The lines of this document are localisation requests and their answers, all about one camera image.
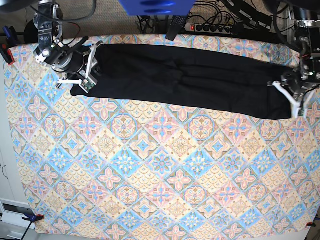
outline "black cloth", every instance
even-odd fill
[[[102,70],[89,93],[72,96],[139,100],[249,115],[291,118],[291,105],[268,82],[288,67],[247,57],[172,46],[105,44],[95,55]]]

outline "floral tile pattern fabric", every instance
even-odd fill
[[[294,67],[280,45],[180,35],[90,43],[196,48]],[[306,229],[320,206],[320,92],[306,119],[72,97],[35,64],[4,64],[13,149],[36,231],[112,240],[237,240]]]

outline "black cable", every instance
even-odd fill
[[[282,14],[287,8],[289,7],[289,4],[287,4],[284,8],[282,8],[280,11],[277,11],[276,14]]]
[[[187,19],[192,19],[192,18],[201,18],[202,20],[204,20],[205,22],[207,21],[203,16],[201,15],[192,15],[192,16],[189,16]]]
[[[31,224],[32,224],[33,222],[31,221],[30,222],[30,224],[29,224],[29,226],[28,226],[28,228],[26,229],[26,231],[24,232],[24,234],[23,234],[23,236],[22,236],[22,238],[21,238],[21,240],[24,240],[24,238],[25,238],[25,236],[26,236],[26,234],[27,234],[27,232],[29,231],[29,228],[31,227]]]
[[[215,18],[214,19],[214,21],[216,21],[216,17],[218,16],[218,14],[221,14],[221,21],[222,21],[222,18],[223,18],[223,15],[222,15],[222,12],[221,12],[221,10],[219,9],[219,8],[217,8],[216,6],[214,6],[214,5],[212,5],[212,4],[203,4],[203,3],[201,3],[202,1],[196,1],[196,4],[194,4],[195,6],[209,6],[209,7],[212,7],[212,8],[214,8],[215,10],[216,10],[216,15],[214,15],[214,16],[212,16],[212,17],[210,17],[207,21],[205,21],[205,23],[204,24],[202,24],[203,26],[204,25],[206,25],[207,23],[209,23],[209,21],[211,20],[211,19],[213,19],[213,18]]]
[[[80,75],[79,73],[75,72],[75,71],[57,71],[52,69],[54,72],[56,72],[57,74],[76,74],[76,75]]]
[[[313,88],[309,89],[308,91],[306,91],[306,92],[303,94],[303,98],[302,98],[302,101],[301,101],[301,106],[302,106],[302,107],[303,107],[304,104],[305,104],[305,98],[306,98],[307,93],[310,93],[310,92],[312,92],[313,90],[318,89],[319,87],[320,87],[320,84],[317,85],[317,86],[314,86]]]
[[[69,42],[68,44],[65,44],[66,46],[69,46],[70,44],[72,44],[77,39],[77,37],[79,36],[79,34],[81,32],[81,27],[79,26],[79,24],[76,24],[75,22],[69,22],[69,24],[73,24],[73,25],[77,26],[79,30],[76,33],[74,39],[71,42]]]
[[[211,2],[211,1],[196,1],[196,3],[199,3],[199,4],[194,4],[194,5],[196,5],[196,6],[209,6],[209,7],[212,7],[212,8],[215,8],[215,10],[217,11],[217,12],[221,12],[221,10],[219,9],[219,8],[223,8],[223,7],[221,7],[221,6],[219,6],[219,5],[217,5],[216,3],[213,3],[213,2]],[[233,12],[227,12],[227,11],[222,11],[223,13],[228,13],[228,14],[230,14],[230,15],[232,15],[233,16],[233,18],[236,18],[236,19],[238,19],[238,21],[242,21],[239,17],[237,17],[237,16],[235,16],[234,14],[233,14]]]
[[[289,16],[288,17],[286,17],[286,18],[284,18],[284,17],[281,17],[281,16],[276,16],[278,19],[282,19],[282,20],[288,20],[289,19]]]
[[[214,3],[214,5],[218,6],[219,8],[222,8],[222,9],[226,7],[226,5],[220,6],[220,5],[218,4],[218,2],[220,2],[220,0],[218,0],[218,1],[213,1],[213,2],[210,2],[210,3]]]
[[[92,0],[92,9],[91,9],[91,12],[87,16],[76,18],[76,19],[54,19],[54,18],[51,18],[49,16],[46,16],[42,12],[38,11],[37,9],[35,9],[33,6],[30,6],[30,8],[33,11],[35,11],[36,13],[38,13],[39,15],[43,16],[44,18],[46,18],[48,20],[51,20],[51,21],[54,21],[54,22],[60,22],[60,23],[79,22],[79,21],[87,20],[87,19],[91,18],[95,14],[96,9],[97,9],[97,0]]]
[[[9,178],[5,175],[5,172],[4,172],[5,167],[6,167],[6,165],[4,165],[3,168],[2,168],[2,174],[3,174],[3,176],[4,176],[6,179],[9,180]]]
[[[237,23],[237,21],[235,20],[234,16],[232,16],[229,12],[227,12],[227,11],[222,11],[221,13],[226,13],[226,14],[228,14],[228,15],[232,18],[232,20],[234,21],[234,23]]]
[[[252,1],[252,0],[250,0],[250,1],[251,1],[251,3],[252,3],[253,7],[255,8],[255,10],[257,10],[256,5],[254,4],[254,1]]]
[[[213,16],[214,19],[212,20],[212,22],[211,22],[210,25],[209,25],[210,28],[214,25],[214,23],[215,23],[215,21],[217,20],[219,14],[221,15],[221,18],[220,18],[220,21],[219,21],[218,25],[222,22],[222,18],[223,18],[224,16],[222,15],[221,12],[219,12],[218,14],[216,14],[215,16]]]
[[[281,33],[285,32],[285,31],[288,31],[288,30],[290,30],[290,29],[292,29],[292,28],[294,28],[294,27],[295,27],[295,25],[292,25],[291,27],[288,27],[287,29],[282,30]]]
[[[143,34],[146,34],[147,33],[147,28],[149,27],[150,29],[153,29],[153,27],[150,26],[149,22],[151,21],[151,18],[149,18],[148,20],[145,21],[145,26],[144,26],[144,29],[143,29]]]
[[[230,15],[228,15],[228,16],[229,16],[229,18],[228,18],[228,20],[225,21],[225,25],[224,25],[224,27],[222,28],[222,31],[225,30],[226,26],[227,26],[227,25],[229,24],[229,22],[230,22],[231,17],[230,17]]]
[[[140,17],[139,16],[136,16],[137,18],[138,18],[138,22],[139,22],[139,24],[140,24],[140,33],[142,34],[142,23],[141,23],[141,19],[140,19]]]
[[[297,47],[295,44],[290,44],[287,39],[282,35],[279,27],[278,27],[278,23],[277,23],[277,14],[274,14],[273,15],[273,27],[274,27],[274,30],[276,32],[276,34],[278,35],[279,39],[290,49],[292,49],[293,51],[296,51],[296,52],[300,52],[300,49],[299,47]]]
[[[28,25],[28,19],[27,19],[27,15],[28,15],[28,11],[27,11],[27,8],[25,8],[25,22],[26,24]]]
[[[213,23],[216,21],[216,19],[217,19],[217,17],[218,17],[219,14],[220,14],[220,12],[219,12],[218,14],[212,16],[212,17],[209,17],[209,18],[202,24],[202,26],[208,24],[211,19],[213,19],[213,21],[211,22],[211,24],[213,25]]]
[[[141,18],[142,23],[145,22],[145,24],[146,24],[150,29],[152,29],[153,26],[150,26],[150,24],[149,24],[150,20],[151,20],[151,17],[150,17],[150,16],[148,16],[148,17],[142,17],[142,18]]]

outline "white cabinet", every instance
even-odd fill
[[[5,163],[2,159],[2,154],[0,154],[0,166],[0,198],[14,200],[14,194],[11,190],[10,182],[5,177],[8,176],[8,173],[6,171]]]
[[[5,79],[3,58],[0,55],[0,198],[27,203],[20,180],[18,165],[10,133],[7,101],[5,96]]]

